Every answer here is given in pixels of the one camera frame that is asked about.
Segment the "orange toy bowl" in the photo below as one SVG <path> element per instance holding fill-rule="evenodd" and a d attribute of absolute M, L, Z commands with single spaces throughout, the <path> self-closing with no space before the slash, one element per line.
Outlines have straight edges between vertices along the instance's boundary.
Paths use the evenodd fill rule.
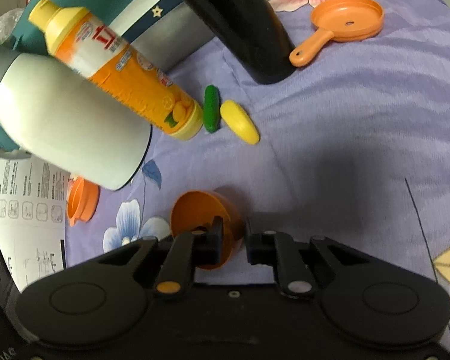
<path fill-rule="evenodd" d="M 215 216 L 223 219 L 223 247 L 219 263 L 200 266 L 205 271 L 221 268 L 241 245 L 245 220 L 236 205 L 219 193 L 192 190 L 177 199 L 170 214 L 170 230 L 173 237 L 189 233 L 199 226 L 209 227 Z"/>

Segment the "orange toy pot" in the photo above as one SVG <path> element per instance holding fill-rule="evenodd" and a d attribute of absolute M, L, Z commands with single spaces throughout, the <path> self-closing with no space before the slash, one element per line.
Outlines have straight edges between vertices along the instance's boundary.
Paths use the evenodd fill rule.
<path fill-rule="evenodd" d="M 66 205 L 66 215 L 69 225 L 73 227 L 77 222 L 88 222 L 97 208 L 100 196 L 98 185 L 77 177 L 71 185 L 70 194 Z"/>

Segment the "white instruction sheet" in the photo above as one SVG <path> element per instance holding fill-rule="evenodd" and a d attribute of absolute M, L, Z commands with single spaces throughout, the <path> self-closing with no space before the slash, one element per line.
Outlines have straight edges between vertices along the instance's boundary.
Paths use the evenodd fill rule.
<path fill-rule="evenodd" d="M 0 159 L 0 249 L 20 291 L 65 268 L 69 177 L 36 157 Z"/>

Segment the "yellow toy banana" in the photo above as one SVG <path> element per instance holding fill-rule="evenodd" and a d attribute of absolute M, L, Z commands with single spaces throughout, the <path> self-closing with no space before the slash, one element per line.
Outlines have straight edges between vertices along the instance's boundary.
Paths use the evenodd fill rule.
<path fill-rule="evenodd" d="M 226 100 L 220 106 L 220 116 L 235 135 L 249 145 L 260 141 L 259 132 L 245 109 L 232 100 Z"/>

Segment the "purple floral cloth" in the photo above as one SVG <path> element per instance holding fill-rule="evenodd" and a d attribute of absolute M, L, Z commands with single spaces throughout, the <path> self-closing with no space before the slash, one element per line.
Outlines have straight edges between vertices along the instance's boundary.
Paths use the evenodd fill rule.
<path fill-rule="evenodd" d="M 190 141 L 154 132 L 145 169 L 103 191 L 90 222 L 67 228 L 67 265 L 153 230 L 179 196 L 204 190 L 257 229 L 330 237 L 450 294 L 450 8 L 376 1 L 378 36 L 331 43 L 275 85 L 256 84 L 218 39 L 176 65 L 171 78 L 195 98 L 213 85 L 241 104 L 260 141 L 226 126 Z M 450 325 L 443 344 L 450 350 Z"/>

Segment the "green toy cucumber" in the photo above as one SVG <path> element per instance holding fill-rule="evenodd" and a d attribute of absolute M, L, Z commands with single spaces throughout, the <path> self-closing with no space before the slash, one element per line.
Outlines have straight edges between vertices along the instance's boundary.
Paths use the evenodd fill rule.
<path fill-rule="evenodd" d="M 203 125 L 208 133 L 218 130 L 220 121 L 220 95 L 218 88 L 208 85 L 204 93 Z"/>

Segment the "white thermos jug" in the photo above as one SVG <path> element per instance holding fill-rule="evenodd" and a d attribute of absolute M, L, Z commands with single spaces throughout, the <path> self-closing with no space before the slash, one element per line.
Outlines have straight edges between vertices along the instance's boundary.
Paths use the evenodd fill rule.
<path fill-rule="evenodd" d="M 63 63 L 0 45 L 0 125 L 27 151 L 105 189 L 125 186 L 151 126 Z"/>

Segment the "orange toy frying pan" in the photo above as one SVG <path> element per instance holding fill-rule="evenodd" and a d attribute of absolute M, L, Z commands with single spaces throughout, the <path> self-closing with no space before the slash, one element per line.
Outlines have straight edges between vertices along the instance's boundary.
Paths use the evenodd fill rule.
<path fill-rule="evenodd" d="M 291 64 L 309 64 L 329 41 L 362 41 L 377 35 L 385 23 L 385 9 L 375 0 L 328 0 L 310 14 L 315 31 L 289 55 Z"/>

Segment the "orange juice bottle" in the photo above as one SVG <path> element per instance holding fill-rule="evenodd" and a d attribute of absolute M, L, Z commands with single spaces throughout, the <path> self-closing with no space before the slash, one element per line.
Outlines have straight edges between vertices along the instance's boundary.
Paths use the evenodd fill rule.
<path fill-rule="evenodd" d="M 87 8 L 40 0 L 28 20 L 51 56 L 165 134 L 187 141 L 200 131 L 200 104 Z"/>

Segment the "clear plastic bag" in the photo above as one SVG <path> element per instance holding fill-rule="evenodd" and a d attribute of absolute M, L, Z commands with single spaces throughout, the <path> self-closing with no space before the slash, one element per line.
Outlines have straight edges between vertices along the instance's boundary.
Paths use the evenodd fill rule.
<path fill-rule="evenodd" d="M 23 14 L 23 11 L 23 8 L 16 8 L 9 10 L 7 13 L 0 16 L 0 44 L 3 44 L 10 38 Z"/>

